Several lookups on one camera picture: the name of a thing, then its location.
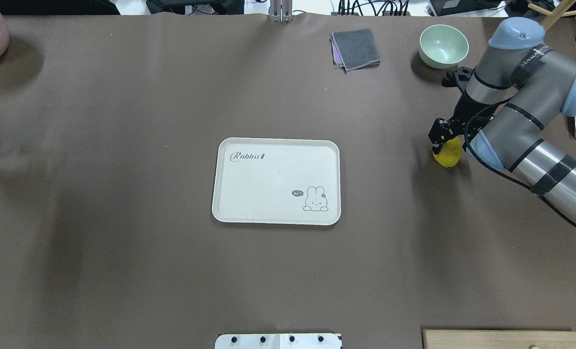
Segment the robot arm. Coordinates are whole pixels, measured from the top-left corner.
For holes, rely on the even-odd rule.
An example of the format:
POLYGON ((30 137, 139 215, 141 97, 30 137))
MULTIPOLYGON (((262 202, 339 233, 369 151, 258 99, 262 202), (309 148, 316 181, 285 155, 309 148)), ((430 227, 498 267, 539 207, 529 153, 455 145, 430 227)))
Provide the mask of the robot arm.
POLYGON ((530 18, 499 24, 479 64, 442 79, 461 98, 450 119, 429 132, 432 154, 452 167, 467 152, 482 166, 529 190, 576 228, 576 157, 541 138, 559 114, 576 116, 576 62, 544 42, 530 18))

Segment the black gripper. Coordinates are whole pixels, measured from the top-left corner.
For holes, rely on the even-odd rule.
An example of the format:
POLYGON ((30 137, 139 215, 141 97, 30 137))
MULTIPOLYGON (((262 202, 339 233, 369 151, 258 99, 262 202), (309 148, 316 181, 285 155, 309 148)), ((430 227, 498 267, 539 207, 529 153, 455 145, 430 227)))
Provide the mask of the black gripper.
POLYGON ((467 92, 463 92, 450 119, 447 121, 443 118, 434 120, 428 133, 432 147, 443 147, 446 142, 465 135, 468 121, 486 107, 487 104, 477 102, 467 92))

